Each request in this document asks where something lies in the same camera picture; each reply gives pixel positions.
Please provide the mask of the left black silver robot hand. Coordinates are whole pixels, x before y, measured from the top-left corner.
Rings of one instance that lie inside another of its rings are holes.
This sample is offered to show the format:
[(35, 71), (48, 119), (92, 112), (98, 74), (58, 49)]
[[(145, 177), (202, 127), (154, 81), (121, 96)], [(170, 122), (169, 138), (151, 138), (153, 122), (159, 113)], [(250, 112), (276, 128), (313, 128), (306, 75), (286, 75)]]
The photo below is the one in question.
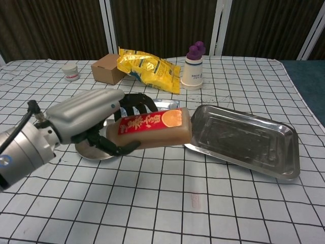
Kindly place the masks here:
[(91, 89), (50, 107), (46, 111), (46, 119), (61, 144), (77, 144), (86, 139), (91, 146), (112, 156), (122, 156), (139, 148), (140, 141), (134, 139), (125, 146), (118, 146), (101, 136), (99, 130), (109, 116), (114, 115), (114, 119), (119, 120), (121, 108), (130, 116), (134, 114), (134, 107), (140, 114), (158, 111), (153, 100), (142, 93), (125, 94), (120, 89)]

